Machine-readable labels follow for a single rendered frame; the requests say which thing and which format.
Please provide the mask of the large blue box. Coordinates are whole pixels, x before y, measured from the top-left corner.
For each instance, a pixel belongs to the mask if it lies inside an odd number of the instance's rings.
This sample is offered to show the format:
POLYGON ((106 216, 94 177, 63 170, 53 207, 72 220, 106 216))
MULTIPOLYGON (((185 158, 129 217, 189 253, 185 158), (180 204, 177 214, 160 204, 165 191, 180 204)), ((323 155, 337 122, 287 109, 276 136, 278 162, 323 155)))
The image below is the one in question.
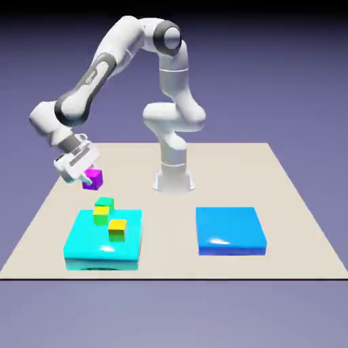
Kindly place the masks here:
POLYGON ((201 256, 263 256, 267 241, 253 207, 197 207, 201 256))

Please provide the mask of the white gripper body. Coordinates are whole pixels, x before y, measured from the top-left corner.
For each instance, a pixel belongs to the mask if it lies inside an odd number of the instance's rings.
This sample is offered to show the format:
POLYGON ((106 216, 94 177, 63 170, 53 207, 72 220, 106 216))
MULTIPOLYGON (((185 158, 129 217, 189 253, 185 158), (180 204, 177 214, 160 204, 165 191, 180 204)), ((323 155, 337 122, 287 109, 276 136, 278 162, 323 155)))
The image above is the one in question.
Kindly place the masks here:
POLYGON ((54 166, 62 179, 68 184, 81 179, 99 158, 98 148, 93 143, 83 143, 68 154, 61 154, 54 160, 54 166))

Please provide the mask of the small purple cube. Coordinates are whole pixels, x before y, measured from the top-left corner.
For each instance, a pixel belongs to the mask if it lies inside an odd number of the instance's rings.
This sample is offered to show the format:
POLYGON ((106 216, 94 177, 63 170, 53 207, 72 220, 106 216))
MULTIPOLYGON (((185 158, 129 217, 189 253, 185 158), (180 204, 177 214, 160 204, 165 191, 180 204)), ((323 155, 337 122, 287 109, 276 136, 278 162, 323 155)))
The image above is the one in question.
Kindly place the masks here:
POLYGON ((103 172, 100 169, 87 169, 85 175, 89 178, 92 183, 88 185, 83 182, 82 187, 85 190, 98 190, 103 185, 103 172))

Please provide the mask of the large cyan box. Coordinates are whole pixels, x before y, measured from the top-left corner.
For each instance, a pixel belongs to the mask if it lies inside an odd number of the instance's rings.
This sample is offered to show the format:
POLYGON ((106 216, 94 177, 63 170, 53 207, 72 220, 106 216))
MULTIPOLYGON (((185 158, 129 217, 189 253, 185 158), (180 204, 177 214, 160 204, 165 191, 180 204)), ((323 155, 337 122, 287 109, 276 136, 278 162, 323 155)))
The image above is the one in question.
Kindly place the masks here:
POLYGON ((142 242, 142 217, 140 209, 112 211, 112 220, 126 220, 125 241, 116 242, 109 238, 107 226, 94 224, 92 210, 81 210, 63 247, 66 269, 137 270, 142 242))

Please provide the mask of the small yellow cube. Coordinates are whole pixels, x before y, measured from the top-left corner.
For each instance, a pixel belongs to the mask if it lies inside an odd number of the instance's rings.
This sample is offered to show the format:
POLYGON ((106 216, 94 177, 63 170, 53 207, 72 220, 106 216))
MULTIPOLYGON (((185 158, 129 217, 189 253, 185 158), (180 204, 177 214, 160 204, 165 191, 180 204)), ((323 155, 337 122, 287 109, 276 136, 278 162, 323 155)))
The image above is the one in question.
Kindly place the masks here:
POLYGON ((111 220, 108 226, 109 240, 111 242, 125 242, 126 220, 111 220))
POLYGON ((93 212, 93 222, 96 226, 107 226, 109 222, 109 207, 95 206, 93 212))

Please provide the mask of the small green cube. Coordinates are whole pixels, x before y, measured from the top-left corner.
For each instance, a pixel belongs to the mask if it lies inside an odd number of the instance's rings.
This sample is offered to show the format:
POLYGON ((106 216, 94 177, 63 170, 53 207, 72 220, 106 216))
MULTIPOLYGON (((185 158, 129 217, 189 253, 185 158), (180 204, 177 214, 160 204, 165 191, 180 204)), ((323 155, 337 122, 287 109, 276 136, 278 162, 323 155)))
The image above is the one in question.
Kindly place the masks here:
POLYGON ((109 212, 114 210, 114 199, 112 197, 101 196, 95 202, 95 207, 108 207, 109 212))

